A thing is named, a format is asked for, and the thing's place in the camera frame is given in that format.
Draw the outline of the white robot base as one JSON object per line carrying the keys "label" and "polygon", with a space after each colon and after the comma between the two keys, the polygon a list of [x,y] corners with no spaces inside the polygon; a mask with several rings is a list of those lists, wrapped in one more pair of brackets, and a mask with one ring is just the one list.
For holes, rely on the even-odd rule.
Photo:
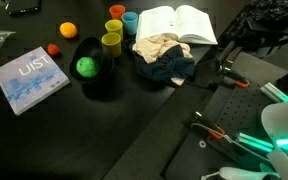
{"label": "white robot base", "polygon": [[221,167],[217,172],[203,175],[200,180],[219,176],[223,180],[288,180],[288,102],[266,106],[261,114],[264,130],[272,140],[273,148],[266,160],[273,171],[255,172],[235,167]]}

